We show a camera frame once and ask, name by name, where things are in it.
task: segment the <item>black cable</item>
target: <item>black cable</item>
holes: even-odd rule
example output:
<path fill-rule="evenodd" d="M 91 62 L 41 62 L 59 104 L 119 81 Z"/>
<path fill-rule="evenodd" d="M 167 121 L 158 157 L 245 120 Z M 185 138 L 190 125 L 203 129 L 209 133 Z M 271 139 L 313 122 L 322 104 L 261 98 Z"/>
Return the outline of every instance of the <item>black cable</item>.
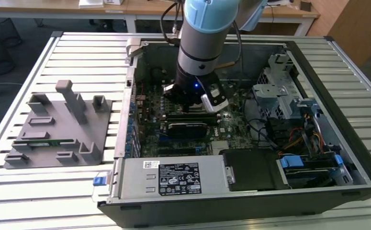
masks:
<path fill-rule="evenodd" d="M 251 124 L 250 122 L 247 121 L 247 118 L 246 118 L 246 115 L 245 115 L 245 106 L 246 106 L 246 102 L 247 102 L 247 99 L 245 99 L 243 101 L 243 105 L 242 105 L 242 118 L 243 118 L 243 121 L 247 123 L 247 125 L 250 126 L 250 128 L 258 133 L 258 135 L 262 135 L 265 137 L 265 139 L 267 140 L 267 142 L 270 143 L 270 145 L 273 146 L 274 149 L 277 150 L 284 150 L 278 145 L 277 143 L 267 137 L 267 135 L 265 135 Z"/>
<path fill-rule="evenodd" d="M 165 17 L 167 15 L 167 13 L 171 11 L 171 9 L 178 5 L 178 3 L 173 3 L 173 5 L 167 8 L 167 10 L 165 11 L 165 13 L 162 14 L 162 18 L 161 18 L 161 29 L 162 29 L 162 33 L 165 36 L 165 40 L 167 43 L 173 43 L 171 39 L 167 37 L 166 31 L 165 31 L 165 26 L 163 26 L 163 21 L 165 21 Z"/>
<path fill-rule="evenodd" d="M 238 24 L 237 24 L 235 21 L 233 22 L 233 26 L 234 26 L 235 31 L 237 31 L 237 38 L 238 38 L 238 43 L 239 43 L 239 54 L 238 54 L 238 58 L 235 60 L 235 63 L 239 62 L 239 61 L 243 63 L 243 61 L 242 61 L 242 37 L 241 37 L 241 31 L 239 31 L 239 28 L 238 28 Z"/>
<path fill-rule="evenodd" d="M 181 5 L 175 5 L 175 19 L 174 19 L 174 26 L 175 29 L 178 30 L 178 15 L 179 15 L 179 9 L 181 9 Z"/>
<path fill-rule="evenodd" d="M 237 58 L 237 60 L 235 60 L 235 64 L 239 62 L 239 67 L 241 67 L 241 76 L 239 76 L 238 86 L 237 86 L 237 89 L 239 89 L 239 88 L 241 88 L 241 85 L 242 85 L 242 76 L 245 76 L 243 48 L 242 48 L 241 31 L 239 31 L 238 24 L 237 24 L 235 21 L 233 22 L 233 25 L 234 25 L 234 28 L 235 28 L 235 31 L 237 31 L 237 38 L 238 38 L 238 43 L 239 43 L 239 54 L 238 54 L 238 58 Z"/>
<path fill-rule="evenodd" d="M 261 134 L 258 133 L 258 145 L 259 145 L 259 142 L 261 142 Z"/>
<path fill-rule="evenodd" d="M 262 123 L 266 123 L 266 122 L 267 122 L 265 119 L 261 119 L 261 118 L 253 118 L 251 120 L 249 120 L 249 122 L 251 122 L 251 121 L 254 121 L 254 120 L 261 121 Z"/>
<path fill-rule="evenodd" d="M 274 7 L 273 7 L 273 5 L 270 5 L 269 3 L 267 3 L 267 5 L 270 6 L 270 9 L 271 9 L 271 11 L 273 11 L 273 23 L 271 23 L 271 25 L 270 25 L 270 27 L 269 27 L 269 35 L 271 35 L 271 32 L 273 32 L 273 25 L 274 25 L 274 22 L 276 22 L 276 14 L 274 14 Z"/>

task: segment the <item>white box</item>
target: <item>white box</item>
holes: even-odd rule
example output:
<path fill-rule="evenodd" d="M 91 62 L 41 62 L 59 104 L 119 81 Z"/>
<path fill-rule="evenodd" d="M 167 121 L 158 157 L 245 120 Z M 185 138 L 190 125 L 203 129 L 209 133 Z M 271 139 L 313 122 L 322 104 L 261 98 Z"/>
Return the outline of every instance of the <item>white box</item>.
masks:
<path fill-rule="evenodd" d="M 103 1 L 102 0 L 81 0 L 79 1 L 79 8 L 102 8 Z"/>
<path fill-rule="evenodd" d="M 106 4 L 122 5 L 125 0 L 105 0 Z"/>

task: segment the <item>power supply label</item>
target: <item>power supply label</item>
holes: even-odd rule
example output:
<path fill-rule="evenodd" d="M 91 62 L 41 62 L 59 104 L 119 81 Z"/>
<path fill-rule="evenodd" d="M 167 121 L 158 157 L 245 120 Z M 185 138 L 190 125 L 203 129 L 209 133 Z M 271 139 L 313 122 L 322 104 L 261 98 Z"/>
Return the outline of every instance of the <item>power supply label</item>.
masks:
<path fill-rule="evenodd" d="M 159 165 L 159 193 L 162 196 L 202 193 L 198 163 Z"/>

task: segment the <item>white cable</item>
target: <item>white cable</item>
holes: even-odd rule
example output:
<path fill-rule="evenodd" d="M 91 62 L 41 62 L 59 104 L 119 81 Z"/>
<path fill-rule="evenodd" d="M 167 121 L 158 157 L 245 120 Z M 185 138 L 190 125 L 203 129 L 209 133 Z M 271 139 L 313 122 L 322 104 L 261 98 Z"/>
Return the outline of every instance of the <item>white cable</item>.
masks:
<path fill-rule="evenodd" d="M 0 85 L 25 85 L 22 83 L 15 83 L 15 82 L 3 82 Z"/>

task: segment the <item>wooden desk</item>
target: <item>wooden desk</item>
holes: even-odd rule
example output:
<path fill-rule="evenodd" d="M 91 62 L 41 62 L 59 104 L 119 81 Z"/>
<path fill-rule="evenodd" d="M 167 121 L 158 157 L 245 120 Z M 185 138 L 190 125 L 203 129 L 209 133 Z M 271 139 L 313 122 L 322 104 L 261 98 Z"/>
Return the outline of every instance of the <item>wooden desk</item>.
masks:
<path fill-rule="evenodd" d="M 122 5 L 106 4 L 103 8 L 79 9 L 79 0 L 0 0 L 0 17 L 13 18 L 66 18 L 66 19 L 123 19 L 130 33 L 135 33 L 137 20 L 159 20 L 171 5 L 161 0 L 126 0 Z M 316 18 L 317 11 L 306 12 L 288 6 L 266 9 L 259 22 L 298 23 L 296 35 L 305 36 Z M 174 11 L 167 20 L 174 19 Z"/>
<path fill-rule="evenodd" d="M 129 0 L 126 13 L 135 15 L 135 19 L 143 20 L 159 20 L 162 13 L 166 11 L 171 2 L 161 0 Z M 171 10 L 167 14 L 167 19 L 171 20 L 175 14 L 175 10 Z M 308 31 L 313 25 L 314 19 L 321 16 L 318 11 L 313 9 L 312 12 L 297 10 L 288 6 L 274 7 L 274 13 L 271 8 L 265 9 L 261 23 L 297 23 L 300 27 L 297 29 L 297 36 L 306 36 Z"/>

